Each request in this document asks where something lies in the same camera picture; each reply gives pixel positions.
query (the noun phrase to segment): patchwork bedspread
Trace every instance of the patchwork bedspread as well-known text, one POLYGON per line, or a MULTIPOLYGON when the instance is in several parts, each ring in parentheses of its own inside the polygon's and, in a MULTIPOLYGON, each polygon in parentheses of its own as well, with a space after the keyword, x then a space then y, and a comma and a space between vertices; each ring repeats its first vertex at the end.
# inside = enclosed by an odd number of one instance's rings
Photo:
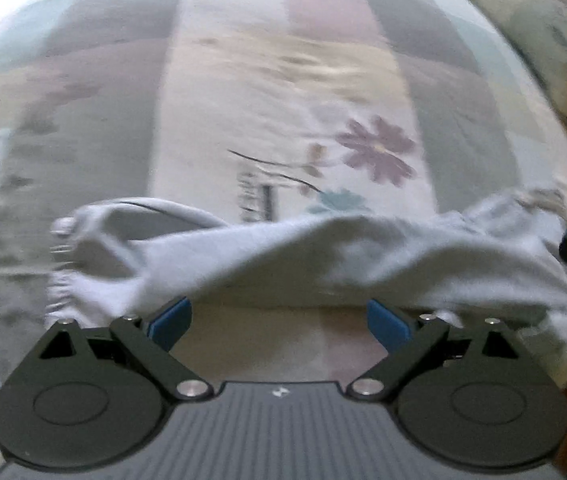
POLYGON ((0 0, 0 378, 86 203, 427 218, 531 187, 567 200, 567 133, 467 0, 0 0))

